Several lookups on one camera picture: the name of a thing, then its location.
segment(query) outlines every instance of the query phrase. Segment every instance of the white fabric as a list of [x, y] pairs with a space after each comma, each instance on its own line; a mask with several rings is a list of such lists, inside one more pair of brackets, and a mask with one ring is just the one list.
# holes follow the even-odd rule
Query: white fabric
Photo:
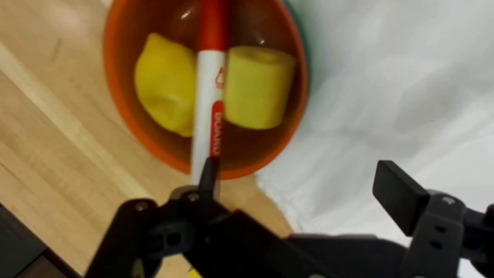
[[[312, 89], [287, 150], [258, 173], [296, 231], [407, 239], [372, 197], [378, 159], [469, 207], [494, 202], [492, 0], [290, 0]], [[469, 264], [460, 276], [478, 276]]]

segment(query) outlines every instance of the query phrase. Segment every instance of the wooden table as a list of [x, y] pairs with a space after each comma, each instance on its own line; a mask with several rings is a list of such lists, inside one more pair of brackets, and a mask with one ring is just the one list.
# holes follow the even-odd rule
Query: wooden table
[[[187, 176], [129, 134], [102, 72], [103, 0], [0, 1], [0, 202], [78, 273], [117, 205], [165, 202]], [[222, 182], [220, 201], [290, 233], [253, 177]], [[183, 273], [180, 259], [166, 272]]]

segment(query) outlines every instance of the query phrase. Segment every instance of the yellow foam block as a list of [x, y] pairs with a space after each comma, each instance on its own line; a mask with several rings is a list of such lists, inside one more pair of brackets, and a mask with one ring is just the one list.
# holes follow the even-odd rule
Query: yellow foam block
[[276, 49], [236, 46], [227, 60], [225, 119], [251, 130], [278, 126], [290, 94], [295, 58]]

